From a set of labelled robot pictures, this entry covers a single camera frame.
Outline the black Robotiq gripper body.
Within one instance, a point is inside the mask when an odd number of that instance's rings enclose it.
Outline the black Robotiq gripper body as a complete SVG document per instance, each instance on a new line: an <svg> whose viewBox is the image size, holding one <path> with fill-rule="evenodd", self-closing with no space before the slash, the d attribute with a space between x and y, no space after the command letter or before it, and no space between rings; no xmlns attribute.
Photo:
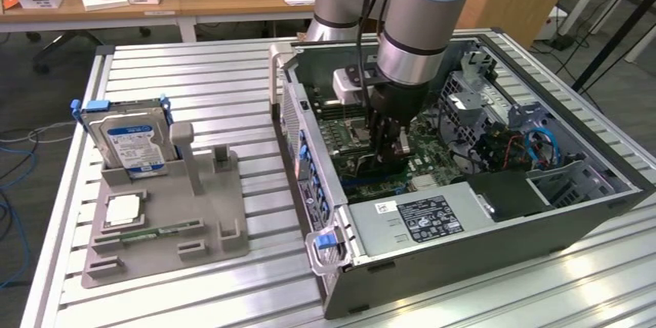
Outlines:
<svg viewBox="0 0 656 328"><path fill-rule="evenodd" d="M373 87L370 107L377 117L408 125L421 110L425 98L426 84L388 82Z"/></svg>

